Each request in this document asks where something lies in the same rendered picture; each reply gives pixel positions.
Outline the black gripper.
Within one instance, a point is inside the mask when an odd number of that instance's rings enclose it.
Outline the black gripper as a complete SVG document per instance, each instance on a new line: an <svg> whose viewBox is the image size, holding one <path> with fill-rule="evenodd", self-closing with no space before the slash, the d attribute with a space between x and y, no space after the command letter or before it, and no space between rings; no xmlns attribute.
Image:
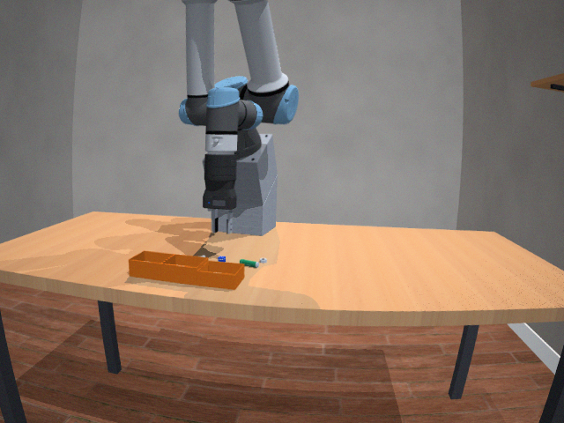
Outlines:
<svg viewBox="0 0 564 423"><path fill-rule="evenodd" d="M203 207L212 212L212 232L219 230L218 209L227 212L226 233L232 232L233 209L236 208L237 135L205 135ZM213 182L216 181L216 182Z"/></svg>

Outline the orange divided tray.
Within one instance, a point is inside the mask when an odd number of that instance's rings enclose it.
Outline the orange divided tray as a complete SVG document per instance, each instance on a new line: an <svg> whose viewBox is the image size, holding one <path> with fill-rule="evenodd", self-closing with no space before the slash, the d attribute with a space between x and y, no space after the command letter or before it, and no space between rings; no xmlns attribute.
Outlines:
<svg viewBox="0 0 564 423"><path fill-rule="evenodd" d="M129 272L130 277L231 290L235 290L244 279L243 263L216 262L209 261L209 257L151 251L143 251L130 258Z"/></svg>

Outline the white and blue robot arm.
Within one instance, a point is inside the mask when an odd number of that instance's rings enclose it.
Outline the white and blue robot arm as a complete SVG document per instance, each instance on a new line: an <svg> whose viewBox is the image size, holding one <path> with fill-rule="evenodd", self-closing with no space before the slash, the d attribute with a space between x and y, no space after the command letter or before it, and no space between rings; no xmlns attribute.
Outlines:
<svg viewBox="0 0 564 423"><path fill-rule="evenodd" d="M251 80L239 76L215 84L217 1L182 0L186 5L187 99L180 105L179 117L185 124L206 126L206 133L237 135L237 150L244 158L262 146L256 129L261 122L292 121L299 91L281 73L268 0L228 0L235 6Z"/></svg>

